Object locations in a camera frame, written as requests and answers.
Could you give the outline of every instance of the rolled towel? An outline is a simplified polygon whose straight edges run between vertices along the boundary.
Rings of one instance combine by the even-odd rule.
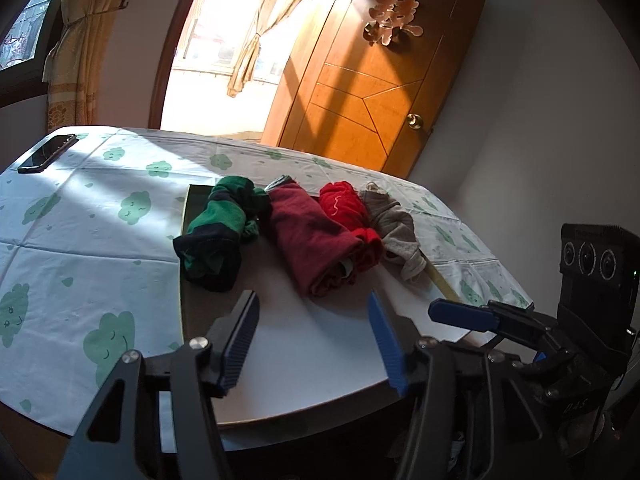
[[[427,265],[427,260],[415,237],[412,216],[402,209],[398,200],[374,182],[369,182],[359,195],[367,208],[371,225],[382,238],[385,259],[402,265],[400,276],[403,280],[418,276]]]
[[[214,292],[230,290],[242,262],[240,242],[258,235],[256,217],[269,203],[269,195],[248,178],[221,178],[187,234],[174,238],[187,280]]]
[[[320,190],[318,200],[325,214],[346,227],[352,235],[362,240],[362,248],[354,257],[357,272],[364,272],[378,264],[384,253],[382,240],[370,227],[367,208],[348,182],[326,184]]]
[[[345,282],[362,241],[324,214],[319,203],[296,182],[270,190],[268,232],[282,253],[303,295],[324,296]]]

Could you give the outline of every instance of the door handle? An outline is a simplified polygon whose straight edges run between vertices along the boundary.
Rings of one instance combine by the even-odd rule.
[[[406,117],[406,122],[407,124],[409,124],[409,128],[411,128],[412,130],[419,130],[424,126],[424,121],[418,114],[408,114]]]

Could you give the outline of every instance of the curtain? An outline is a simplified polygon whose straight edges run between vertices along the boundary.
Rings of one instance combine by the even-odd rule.
[[[47,131],[93,124],[100,66],[116,11],[123,0],[62,0],[62,38],[49,53]]]
[[[251,81],[254,76],[255,63],[260,54],[260,37],[289,16],[301,1],[260,0],[254,20],[255,32],[250,34],[242,44],[234,71],[226,87],[227,95],[235,97],[242,91],[244,84]]]

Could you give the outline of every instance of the smartphone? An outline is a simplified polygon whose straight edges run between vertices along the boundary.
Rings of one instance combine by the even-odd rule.
[[[40,173],[76,142],[78,142],[76,134],[51,137],[18,166],[18,173]]]

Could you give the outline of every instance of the red cloth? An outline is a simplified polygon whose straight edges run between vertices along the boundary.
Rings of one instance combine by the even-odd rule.
[[[384,253],[384,246],[378,233],[369,226],[367,208],[351,184],[326,184],[320,190],[319,203],[329,218],[345,226],[351,234],[363,241],[364,244],[353,262],[356,270],[364,272],[377,265]]]
[[[271,215],[267,232],[289,265],[302,294],[324,296],[355,272],[343,278],[340,261],[351,258],[362,242],[324,214],[322,208],[297,183],[270,190]]]

